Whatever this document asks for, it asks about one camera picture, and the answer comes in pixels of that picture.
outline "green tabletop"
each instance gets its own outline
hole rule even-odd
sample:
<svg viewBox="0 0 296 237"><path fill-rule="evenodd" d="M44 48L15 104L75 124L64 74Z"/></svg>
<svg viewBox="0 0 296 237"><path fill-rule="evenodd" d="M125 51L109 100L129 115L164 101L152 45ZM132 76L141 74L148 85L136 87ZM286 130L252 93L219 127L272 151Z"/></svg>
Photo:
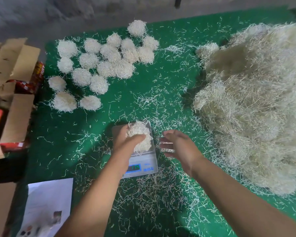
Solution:
<svg viewBox="0 0 296 237"><path fill-rule="evenodd" d="M99 96L103 106L95 112L78 108L73 113L58 113L49 106L53 91L45 82L33 114L35 124L23 186L73 177L73 208L110 156L112 126L134 120L151 121L155 144L163 130L176 128L190 135L207 158L214 158L216 150L211 136L191 110L193 95L204 84L194 51L207 42L222 43L252 23L291 21L296 20L286 8L275 8L147 24L148 33L160 41L154 63L135 64L131 79L109 78L108 92ZM83 41L87 37L104 43L113 31L122 38L128 37L123 27L66 39L75 41L81 52L85 52ZM56 41L46 45L46 76L62 75L57 68L56 47ZM80 67L77 57L73 61L74 67ZM93 94L88 87L74 86L70 74L65 79L77 100ZM121 181L106 236L235 236L203 189L183 173L176 160L167 159L158 150L157 159L158 174ZM296 220L296 195L284 198L267 190L254 190Z"/></svg>

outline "person's right arm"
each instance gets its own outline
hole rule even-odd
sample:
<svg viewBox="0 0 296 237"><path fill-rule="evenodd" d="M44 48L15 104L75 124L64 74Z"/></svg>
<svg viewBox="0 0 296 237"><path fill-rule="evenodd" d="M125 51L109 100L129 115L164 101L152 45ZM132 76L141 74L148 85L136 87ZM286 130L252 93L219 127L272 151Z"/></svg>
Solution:
<svg viewBox="0 0 296 237"><path fill-rule="evenodd" d="M177 158L194 178L239 237L296 237L296 222L253 194L221 168L206 159L194 142L181 131L163 133L160 148L173 149L167 157Z"/></svg>

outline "brown cardboard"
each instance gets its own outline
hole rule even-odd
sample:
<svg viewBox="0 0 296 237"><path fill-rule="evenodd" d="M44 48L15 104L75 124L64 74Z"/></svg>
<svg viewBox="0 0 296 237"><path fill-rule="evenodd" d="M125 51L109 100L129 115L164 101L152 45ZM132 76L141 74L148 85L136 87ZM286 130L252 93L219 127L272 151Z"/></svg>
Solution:
<svg viewBox="0 0 296 237"><path fill-rule="evenodd" d="M0 109L8 111L0 144L25 140L34 95L15 94L15 82L30 81L40 49L25 45L26 38L0 43ZM0 158L4 158L0 147Z"/></svg>

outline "forearm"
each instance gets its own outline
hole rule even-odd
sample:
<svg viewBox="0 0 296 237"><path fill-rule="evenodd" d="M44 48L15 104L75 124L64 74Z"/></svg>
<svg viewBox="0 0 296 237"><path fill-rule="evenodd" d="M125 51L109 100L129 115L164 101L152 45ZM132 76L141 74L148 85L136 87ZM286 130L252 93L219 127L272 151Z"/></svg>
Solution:
<svg viewBox="0 0 296 237"><path fill-rule="evenodd" d="M250 192L209 160L201 158L195 163L192 176L239 237L296 237L295 221Z"/></svg>
<svg viewBox="0 0 296 237"><path fill-rule="evenodd" d="M56 237L104 235L118 184L123 175L116 157L110 158Z"/></svg>

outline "hand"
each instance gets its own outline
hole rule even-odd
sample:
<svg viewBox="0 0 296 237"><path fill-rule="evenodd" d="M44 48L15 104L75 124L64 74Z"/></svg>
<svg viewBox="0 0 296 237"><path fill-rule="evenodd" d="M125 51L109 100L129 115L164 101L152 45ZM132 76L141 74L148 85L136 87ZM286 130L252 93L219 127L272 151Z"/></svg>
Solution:
<svg viewBox="0 0 296 237"><path fill-rule="evenodd" d="M128 128L128 125L125 125L121 128L117 138L113 143L113 153L110 158L111 161L115 160L119 162L123 174L125 174L125 172L127 171L128 161L130 159L130 156L134 152L135 146L146 138L145 134L127 137L126 132Z"/></svg>
<svg viewBox="0 0 296 237"><path fill-rule="evenodd" d="M174 157L181 162L183 170L189 175L192 175L194 164L204 158L202 153L196 147L194 142L188 135L178 130L168 130L163 132L160 138L161 149L172 149L175 152L164 152L166 157Z"/></svg>

